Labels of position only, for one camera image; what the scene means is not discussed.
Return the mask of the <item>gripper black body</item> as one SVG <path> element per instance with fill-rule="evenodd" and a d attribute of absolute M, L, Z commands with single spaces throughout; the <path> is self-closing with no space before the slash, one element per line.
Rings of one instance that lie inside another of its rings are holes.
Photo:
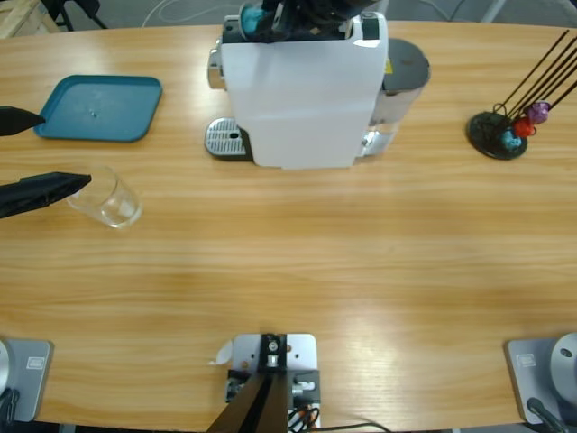
<path fill-rule="evenodd" d="M 320 31 L 338 27 L 354 16 L 362 13 L 373 0 L 298 0 L 294 1 L 296 31 Z"/>

